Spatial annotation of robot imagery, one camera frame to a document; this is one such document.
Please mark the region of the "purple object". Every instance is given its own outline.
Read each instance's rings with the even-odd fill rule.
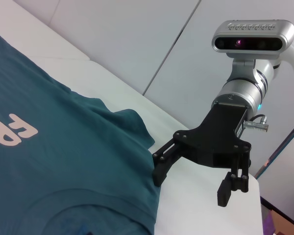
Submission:
[[[263,231],[264,231],[264,235],[273,235],[275,232],[275,227],[274,227],[271,212],[269,212],[268,216],[263,221]]]

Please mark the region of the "cable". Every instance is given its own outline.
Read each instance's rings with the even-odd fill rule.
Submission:
[[[265,117],[265,115],[264,115],[264,114],[258,114],[258,115],[256,115],[256,116],[252,117],[252,118],[250,119],[250,121],[254,121],[255,119],[260,118],[260,117]]]

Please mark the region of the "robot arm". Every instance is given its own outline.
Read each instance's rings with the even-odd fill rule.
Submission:
[[[240,137],[246,128],[268,130],[266,116],[256,114],[281,61],[294,69],[294,26],[284,20],[226,21],[217,29],[212,47],[233,58],[232,73],[201,125],[175,132],[153,154],[152,177],[154,184],[161,186],[181,157],[200,165],[229,168],[217,192],[218,205],[225,207],[231,191],[248,192],[251,144]]]

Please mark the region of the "white table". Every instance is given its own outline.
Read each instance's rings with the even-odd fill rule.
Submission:
[[[186,129],[159,107],[92,61],[31,58],[50,76],[86,97],[102,99],[111,111],[135,110],[144,120],[156,151],[176,130]],[[232,192],[227,207],[217,191],[227,169],[180,159],[163,183],[156,235],[262,235],[259,185],[249,175],[249,192]]]
[[[0,0],[0,36],[26,56],[89,60],[12,0]]]

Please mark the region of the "teal t-shirt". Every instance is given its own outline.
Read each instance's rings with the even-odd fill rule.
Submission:
[[[109,234],[105,216],[107,229],[126,219],[133,234],[153,234],[153,144],[135,111],[72,92],[0,37],[0,235],[52,233],[85,207],[94,235]]]

